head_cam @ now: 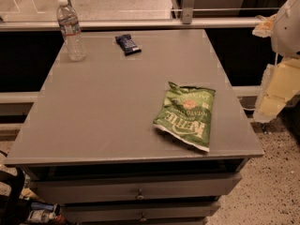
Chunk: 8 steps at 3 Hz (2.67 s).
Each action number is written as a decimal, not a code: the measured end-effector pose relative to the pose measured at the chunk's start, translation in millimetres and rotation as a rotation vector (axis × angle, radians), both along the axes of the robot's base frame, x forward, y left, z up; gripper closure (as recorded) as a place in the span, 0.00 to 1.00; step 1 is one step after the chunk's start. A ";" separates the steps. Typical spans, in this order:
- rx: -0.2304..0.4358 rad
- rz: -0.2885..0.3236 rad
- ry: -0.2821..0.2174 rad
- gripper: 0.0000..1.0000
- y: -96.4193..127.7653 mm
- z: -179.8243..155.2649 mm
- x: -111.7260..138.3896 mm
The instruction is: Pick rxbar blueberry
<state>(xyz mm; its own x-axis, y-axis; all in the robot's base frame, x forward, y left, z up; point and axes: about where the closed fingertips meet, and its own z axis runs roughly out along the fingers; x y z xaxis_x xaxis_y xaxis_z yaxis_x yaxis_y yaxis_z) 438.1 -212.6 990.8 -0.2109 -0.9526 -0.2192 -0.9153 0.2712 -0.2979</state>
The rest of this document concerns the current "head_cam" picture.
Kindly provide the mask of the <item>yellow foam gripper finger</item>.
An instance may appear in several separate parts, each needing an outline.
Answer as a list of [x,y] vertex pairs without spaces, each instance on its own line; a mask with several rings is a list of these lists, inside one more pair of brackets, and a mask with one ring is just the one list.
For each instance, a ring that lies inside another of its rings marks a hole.
[[255,26],[252,30],[252,35],[259,38],[268,38],[272,34],[274,20],[276,18],[276,14],[271,15],[270,17],[264,17],[262,15],[258,15],[257,18],[260,22]]
[[268,65],[262,75],[262,91],[257,96],[253,119],[269,123],[300,91],[300,60],[285,59],[277,65]]

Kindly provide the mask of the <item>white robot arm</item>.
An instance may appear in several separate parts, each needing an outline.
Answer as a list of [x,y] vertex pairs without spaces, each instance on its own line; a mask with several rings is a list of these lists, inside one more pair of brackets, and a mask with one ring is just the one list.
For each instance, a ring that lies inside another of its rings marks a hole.
[[272,51],[281,56],[263,72],[253,119],[269,123],[300,92],[300,0],[287,0],[278,12],[253,29],[256,37],[271,38]]

